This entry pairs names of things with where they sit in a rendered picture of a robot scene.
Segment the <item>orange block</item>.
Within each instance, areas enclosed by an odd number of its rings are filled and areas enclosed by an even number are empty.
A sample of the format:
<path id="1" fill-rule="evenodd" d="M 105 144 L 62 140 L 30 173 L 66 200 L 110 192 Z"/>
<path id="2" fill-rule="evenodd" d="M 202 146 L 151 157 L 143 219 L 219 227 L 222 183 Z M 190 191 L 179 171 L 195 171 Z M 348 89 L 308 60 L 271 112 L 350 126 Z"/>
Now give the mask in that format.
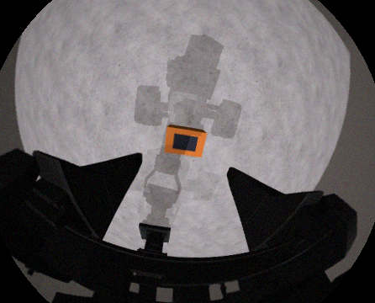
<path id="1" fill-rule="evenodd" d="M 164 152 L 202 157 L 206 135 L 207 132 L 200 129 L 168 125 Z"/>

